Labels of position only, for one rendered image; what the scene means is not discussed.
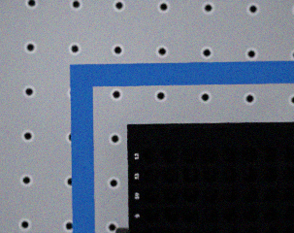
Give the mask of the grey flat base plate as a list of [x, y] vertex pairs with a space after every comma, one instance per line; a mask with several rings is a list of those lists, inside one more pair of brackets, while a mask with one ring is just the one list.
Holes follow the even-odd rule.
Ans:
[[[294, 0], [0, 0], [0, 233], [73, 233], [70, 64], [294, 60]], [[127, 124], [292, 122], [294, 83], [93, 86], [95, 233]]]

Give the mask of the black well plate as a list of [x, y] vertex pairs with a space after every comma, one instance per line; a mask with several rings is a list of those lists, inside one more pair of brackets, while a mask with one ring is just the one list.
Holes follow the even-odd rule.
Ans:
[[127, 124], [127, 163], [131, 233], [294, 233], [294, 121]]

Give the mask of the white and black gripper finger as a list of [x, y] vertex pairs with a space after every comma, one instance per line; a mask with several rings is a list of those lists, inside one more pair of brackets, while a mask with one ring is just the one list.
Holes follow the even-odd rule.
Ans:
[[128, 228], [117, 228], [115, 233], [131, 233], [131, 231], [128, 231]]

